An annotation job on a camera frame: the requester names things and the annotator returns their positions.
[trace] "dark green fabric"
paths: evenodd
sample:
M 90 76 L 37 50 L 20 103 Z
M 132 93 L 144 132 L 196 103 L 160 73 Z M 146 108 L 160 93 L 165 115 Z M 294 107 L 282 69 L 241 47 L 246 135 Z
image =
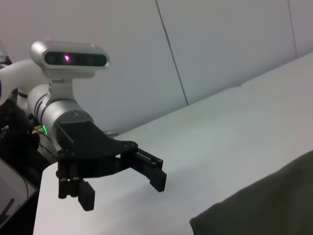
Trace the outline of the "dark green fabric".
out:
M 195 235 L 313 235 L 313 151 L 213 205 L 190 224 Z

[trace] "cable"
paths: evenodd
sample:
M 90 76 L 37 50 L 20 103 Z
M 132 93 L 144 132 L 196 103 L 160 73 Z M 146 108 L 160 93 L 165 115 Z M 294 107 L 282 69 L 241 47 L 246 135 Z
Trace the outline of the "cable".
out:
M 39 146 L 41 148 L 42 153 L 44 153 L 44 148 L 43 148 L 42 144 L 40 143 L 40 138 L 39 138 Z
M 49 136 L 47 136 L 44 132 L 41 132 L 41 131 L 38 131 L 38 130 L 36 130 L 39 134 L 42 134 L 43 136 L 46 136 L 46 138 L 48 139 L 48 140 L 50 140 L 50 142 L 51 143 L 53 143 L 53 141 L 49 138 Z
M 24 177 L 22 176 L 22 174 L 18 171 L 18 173 L 20 174 L 21 178 L 24 180 L 24 183 L 26 185 L 26 189 L 27 189 L 27 198 L 28 198 L 28 185 L 26 183 L 26 180 L 24 179 Z
M 44 147 L 44 146 L 41 145 L 41 144 L 39 144 L 39 146 L 40 146 L 41 148 L 44 148 L 48 153 L 50 153 L 50 154 L 54 157 L 55 160 L 58 160 L 57 157 L 56 157 L 53 153 L 51 153 L 51 151 L 50 151 L 49 149 L 47 149 L 46 147 Z

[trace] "camera lens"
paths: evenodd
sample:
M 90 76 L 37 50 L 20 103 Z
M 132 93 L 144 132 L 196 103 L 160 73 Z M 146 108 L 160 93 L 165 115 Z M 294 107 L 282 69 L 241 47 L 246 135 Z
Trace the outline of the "camera lens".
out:
M 55 62 L 54 56 L 53 55 L 49 55 L 47 57 L 47 62 L 48 62 L 48 64 L 54 64 L 54 62 Z
M 94 59 L 92 57 L 88 57 L 87 64 L 90 66 L 93 66 L 93 63 L 94 63 Z

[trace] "silver cylindrical joint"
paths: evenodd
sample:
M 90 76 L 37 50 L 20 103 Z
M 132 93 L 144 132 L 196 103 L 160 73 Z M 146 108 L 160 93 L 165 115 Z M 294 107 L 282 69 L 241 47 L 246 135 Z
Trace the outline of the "silver cylindrical joint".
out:
M 81 121 L 91 121 L 92 117 L 72 100 L 58 100 L 47 105 L 48 85 L 35 87 L 27 99 L 28 111 L 38 120 L 40 125 L 44 125 L 47 134 L 56 139 L 56 125 L 58 123 L 71 123 Z

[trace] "black mount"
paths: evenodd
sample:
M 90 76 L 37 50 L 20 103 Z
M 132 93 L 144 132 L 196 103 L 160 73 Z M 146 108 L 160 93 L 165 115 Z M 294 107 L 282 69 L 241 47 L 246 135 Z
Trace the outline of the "black mount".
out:
M 90 121 L 57 124 L 57 140 L 62 148 L 56 172 L 59 198 L 78 197 L 85 211 L 93 210 L 95 191 L 83 178 L 112 175 L 131 167 L 146 176 L 157 191 L 164 191 L 163 160 L 139 149 L 135 142 L 112 140 Z

